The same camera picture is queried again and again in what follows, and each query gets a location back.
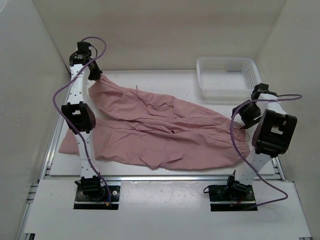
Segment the pink trousers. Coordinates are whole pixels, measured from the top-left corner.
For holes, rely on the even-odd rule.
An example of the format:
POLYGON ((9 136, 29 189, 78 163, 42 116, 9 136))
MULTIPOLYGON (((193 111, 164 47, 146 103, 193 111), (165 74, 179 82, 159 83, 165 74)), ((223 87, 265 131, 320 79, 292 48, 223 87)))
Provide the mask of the pink trousers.
MULTIPOLYGON (((230 134, 231 120, 171 95, 115 84, 102 76, 88 90, 103 118, 93 129, 94 156, 127 165, 204 171, 242 162, 230 134)), ((247 157, 248 136, 234 122, 234 138, 247 157)))

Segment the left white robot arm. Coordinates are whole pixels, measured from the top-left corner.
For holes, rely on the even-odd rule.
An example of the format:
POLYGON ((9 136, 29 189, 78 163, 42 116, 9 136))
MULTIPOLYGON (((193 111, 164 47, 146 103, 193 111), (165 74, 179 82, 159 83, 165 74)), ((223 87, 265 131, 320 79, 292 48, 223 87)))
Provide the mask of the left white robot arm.
POLYGON ((95 65, 87 63, 92 60, 92 51, 77 49, 69 57, 71 72, 70 93, 67 103, 61 106, 61 111, 69 120, 68 126, 72 130, 80 156, 81 172, 78 186, 83 195, 94 201, 100 200, 105 195, 101 178, 97 174, 95 153, 93 148, 93 129, 96 118, 87 104, 88 80, 95 70, 95 65))

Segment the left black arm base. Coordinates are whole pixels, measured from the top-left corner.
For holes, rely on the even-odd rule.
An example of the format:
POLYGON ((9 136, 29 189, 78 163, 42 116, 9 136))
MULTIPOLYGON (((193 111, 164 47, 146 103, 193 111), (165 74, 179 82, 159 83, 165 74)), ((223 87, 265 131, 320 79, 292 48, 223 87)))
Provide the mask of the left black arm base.
POLYGON ((102 192, 97 195, 85 194, 80 183, 77 183, 76 194, 74 198, 73 208, 75 210, 118 210, 121 186, 120 185, 109 185, 111 198, 107 193, 107 188, 102 187, 102 192))

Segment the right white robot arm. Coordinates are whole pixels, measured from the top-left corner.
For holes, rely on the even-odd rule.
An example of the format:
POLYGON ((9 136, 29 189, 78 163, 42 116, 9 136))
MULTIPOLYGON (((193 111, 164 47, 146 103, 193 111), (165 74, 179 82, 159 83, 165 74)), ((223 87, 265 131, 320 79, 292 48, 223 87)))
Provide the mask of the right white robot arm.
POLYGON ((300 99, 297 94, 275 95, 270 93, 255 93, 232 110, 230 137, 235 151, 244 161, 244 165, 228 177, 224 193, 230 200, 236 200, 252 190, 255 177, 266 163, 283 155, 289 148, 297 125, 297 118, 287 114, 281 107, 281 101, 300 99), (243 129, 255 128, 251 133, 252 149, 247 157, 240 152, 234 137, 234 120, 241 116, 243 129))

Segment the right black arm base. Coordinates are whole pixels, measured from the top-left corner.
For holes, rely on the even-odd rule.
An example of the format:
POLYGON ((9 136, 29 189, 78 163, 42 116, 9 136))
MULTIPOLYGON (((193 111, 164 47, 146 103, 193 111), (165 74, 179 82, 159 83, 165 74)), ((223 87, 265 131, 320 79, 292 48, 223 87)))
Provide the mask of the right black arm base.
POLYGON ((203 189, 209 196, 211 212, 257 211, 257 202, 253 187, 242 191, 228 185, 212 184, 203 189))

